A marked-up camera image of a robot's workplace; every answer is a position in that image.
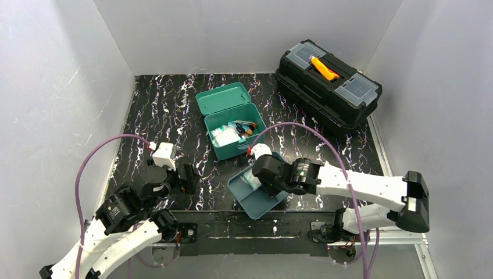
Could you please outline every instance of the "toolbox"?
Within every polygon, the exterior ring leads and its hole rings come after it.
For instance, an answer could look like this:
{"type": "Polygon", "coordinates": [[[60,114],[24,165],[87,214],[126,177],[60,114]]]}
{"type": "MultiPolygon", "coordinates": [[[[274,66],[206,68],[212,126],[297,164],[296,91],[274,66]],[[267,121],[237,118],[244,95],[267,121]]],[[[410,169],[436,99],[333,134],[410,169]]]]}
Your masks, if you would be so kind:
{"type": "Polygon", "coordinates": [[[287,51],[276,70],[277,90],[342,137],[358,127],[376,108],[382,86],[343,61],[305,40],[287,51]],[[339,75],[328,80],[312,64],[317,57],[339,75]]]}
{"type": "MultiPolygon", "coordinates": [[[[250,94],[241,83],[232,83],[199,93],[195,99],[202,115],[205,117],[205,127],[209,133],[211,145],[216,152],[216,157],[219,160],[226,160],[246,153],[255,138],[266,129],[262,115],[255,104],[251,103],[250,94]],[[212,144],[214,137],[210,132],[227,124],[228,121],[234,120],[255,122],[256,128],[253,131],[253,135],[225,146],[214,146],[212,144]]],[[[263,143],[264,139],[265,136],[262,136],[258,143],[263,143]]]]}

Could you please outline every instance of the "gray wall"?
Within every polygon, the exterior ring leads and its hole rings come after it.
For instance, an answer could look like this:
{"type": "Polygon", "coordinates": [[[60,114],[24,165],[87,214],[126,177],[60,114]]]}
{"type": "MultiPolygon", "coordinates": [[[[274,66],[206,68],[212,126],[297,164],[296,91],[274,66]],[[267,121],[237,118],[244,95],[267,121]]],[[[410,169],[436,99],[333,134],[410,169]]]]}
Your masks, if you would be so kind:
{"type": "MultiPolygon", "coordinates": [[[[79,238],[78,167],[120,133],[134,77],[93,1],[1,1],[0,65],[0,278],[38,278],[79,238]]],[[[115,148],[83,175],[86,217],[115,148]]]]}
{"type": "Polygon", "coordinates": [[[404,0],[366,74],[394,174],[424,174],[440,278],[491,278],[493,2],[404,0]]]}
{"type": "Polygon", "coordinates": [[[364,70],[401,0],[95,0],[139,74],[273,73],[311,38],[364,70]]]}

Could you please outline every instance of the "tabletop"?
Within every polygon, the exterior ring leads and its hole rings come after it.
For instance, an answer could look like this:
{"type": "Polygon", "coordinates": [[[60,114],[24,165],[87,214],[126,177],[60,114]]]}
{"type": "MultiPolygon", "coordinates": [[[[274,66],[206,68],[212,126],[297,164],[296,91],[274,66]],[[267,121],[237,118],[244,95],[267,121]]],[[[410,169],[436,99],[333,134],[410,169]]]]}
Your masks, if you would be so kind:
{"type": "MultiPolygon", "coordinates": [[[[368,122],[344,138],[333,138],[322,125],[276,90],[274,74],[196,74],[138,76],[124,133],[137,134],[149,141],[176,144],[176,160],[193,162],[201,176],[199,191],[191,196],[171,194],[158,208],[170,210],[241,210],[227,189],[228,180],[252,163],[246,155],[218,160],[206,135],[196,94],[219,86],[241,82],[259,109],[267,126],[293,121],[314,128],[336,148],[345,167],[362,173],[383,175],[368,122]]],[[[337,165],[334,155],[315,135],[302,128],[284,127],[268,134],[265,144],[288,163],[306,157],[337,165]]],[[[149,150],[136,139],[123,139],[113,166],[107,194],[121,183],[131,181],[140,171],[149,150]]],[[[328,211],[346,207],[349,198],[340,196],[291,194],[275,210],[328,211]]]]}

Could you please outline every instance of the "open box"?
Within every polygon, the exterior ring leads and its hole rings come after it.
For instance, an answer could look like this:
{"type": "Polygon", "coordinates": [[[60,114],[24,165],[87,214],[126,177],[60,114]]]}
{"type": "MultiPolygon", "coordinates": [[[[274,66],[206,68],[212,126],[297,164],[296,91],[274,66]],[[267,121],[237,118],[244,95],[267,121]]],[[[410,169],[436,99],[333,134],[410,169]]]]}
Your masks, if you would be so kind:
{"type": "MultiPolygon", "coordinates": [[[[226,160],[246,153],[255,138],[266,129],[259,110],[255,104],[250,102],[250,95],[241,83],[232,83],[199,93],[195,99],[202,115],[205,117],[205,127],[209,132],[211,142],[214,138],[210,132],[222,125],[226,125],[228,121],[251,121],[257,125],[253,135],[248,138],[221,147],[212,145],[219,160],[226,160]]],[[[264,139],[265,136],[262,136],[258,143],[263,143],[264,139]]]]}

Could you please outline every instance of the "toolbox lid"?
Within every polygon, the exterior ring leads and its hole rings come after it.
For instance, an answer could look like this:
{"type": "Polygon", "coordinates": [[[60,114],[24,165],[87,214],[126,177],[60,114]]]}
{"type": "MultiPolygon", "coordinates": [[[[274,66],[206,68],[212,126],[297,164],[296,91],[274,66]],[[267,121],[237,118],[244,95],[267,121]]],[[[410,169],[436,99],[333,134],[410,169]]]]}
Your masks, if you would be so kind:
{"type": "Polygon", "coordinates": [[[301,69],[306,69],[310,66],[310,56],[322,57],[326,54],[325,51],[313,45],[311,42],[303,42],[295,45],[290,49],[290,53],[286,58],[293,61],[301,69]]]}
{"type": "Polygon", "coordinates": [[[242,83],[232,83],[199,93],[195,99],[204,116],[250,103],[252,100],[242,83]]]}
{"type": "Polygon", "coordinates": [[[355,107],[363,104],[369,106],[378,97],[378,86],[360,73],[355,73],[343,85],[335,89],[335,93],[346,99],[355,107]]]}

